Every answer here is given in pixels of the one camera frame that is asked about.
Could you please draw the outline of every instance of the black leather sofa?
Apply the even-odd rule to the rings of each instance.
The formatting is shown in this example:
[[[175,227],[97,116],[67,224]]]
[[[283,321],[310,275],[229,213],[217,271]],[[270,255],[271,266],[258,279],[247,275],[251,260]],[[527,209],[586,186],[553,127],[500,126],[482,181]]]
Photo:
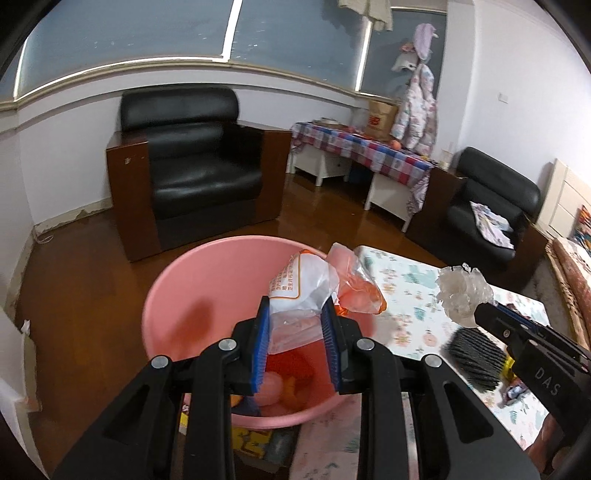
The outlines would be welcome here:
[[[279,215],[291,134],[238,115],[225,86],[123,93],[106,156],[130,261]]]
[[[515,249],[497,247],[480,234],[470,201],[509,221]],[[459,156],[455,170],[434,168],[425,203],[407,237],[447,265],[478,267],[489,283],[520,291],[544,253],[546,237],[533,222],[541,208],[535,183],[472,147]]]

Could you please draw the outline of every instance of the plastic bag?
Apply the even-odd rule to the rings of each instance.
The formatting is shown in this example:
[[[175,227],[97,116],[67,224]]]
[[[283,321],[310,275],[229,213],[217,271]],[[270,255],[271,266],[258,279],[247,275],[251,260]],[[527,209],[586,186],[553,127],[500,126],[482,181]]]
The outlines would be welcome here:
[[[346,316],[349,312],[378,314],[386,309],[382,292],[355,253],[335,243],[326,261],[339,275],[338,305],[335,305],[339,315]]]
[[[320,340],[320,311],[338,287],[339,276],[324,259],[308,250],[293,255],[269,284],[269,353]]]
[[[378,314],[386,301],[359,258],[333,244],[326,260],[302,250],[269,284],[269,353],[292,350],[322,338],[320,312],[333,297],[337,314]]]

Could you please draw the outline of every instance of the white cloth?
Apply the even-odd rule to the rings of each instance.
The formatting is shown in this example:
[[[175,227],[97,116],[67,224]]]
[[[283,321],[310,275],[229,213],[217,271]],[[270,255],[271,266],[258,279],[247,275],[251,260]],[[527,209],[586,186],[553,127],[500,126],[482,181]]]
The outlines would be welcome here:
[[[509,238],[503,234],[513,231],[505,218],[491,212],[490,208],[481,203],[470,202],[470,206],[476,218],[476,226],[485,240],[498,247],[515,249]]]
[[[398,58],[396,63],[392,66],[393,72],[401,72],[404,69],[414,72],[418,65],[418,55],[415,51],[403,51]]]
[[[374,22],[374,30],[392,30],[390,0],[339,0],[339,7],[350,8]]]

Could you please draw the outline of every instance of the white plastic bag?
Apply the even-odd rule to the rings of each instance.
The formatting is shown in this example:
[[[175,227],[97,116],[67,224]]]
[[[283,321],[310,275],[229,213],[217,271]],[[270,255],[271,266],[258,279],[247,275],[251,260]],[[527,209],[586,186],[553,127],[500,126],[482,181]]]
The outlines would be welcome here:
[[[292,350],[322,338],[320,311],[339,288],[334,267],[302,250],[269,284],[269,353]]]

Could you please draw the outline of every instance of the white wall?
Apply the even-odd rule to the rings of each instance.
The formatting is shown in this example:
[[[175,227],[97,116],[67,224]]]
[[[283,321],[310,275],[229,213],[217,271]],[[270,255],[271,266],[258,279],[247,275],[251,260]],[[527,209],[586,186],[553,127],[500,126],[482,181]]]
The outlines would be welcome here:
[[[443,68],[437,92],[439,125],[433,148],[436,160],[442,150],[454,152],[460,140],[472,84],[475,35],[474,5],[450,1],[447,4]]]
[[[105,147],[118,129],[121,91],[163,83],[232,85],[240,118],[289,128],[321,116],[348,122],[366,100],[324,87],[261,74],[207,69],[117,74],[73,86],[18,111],[20,159],[33,222],[109,197]]]
[[[13,127],[15,114],[0,113],[0,125]],[[0,133],[0,306],[7,299],[8,286],[32,227],[18,135],[9,129]]]
[[[542,188],[559,157],[591,184],[591,74],[583,60],[534,0],[475,6],[473,88],[460,147],[476,147]]]

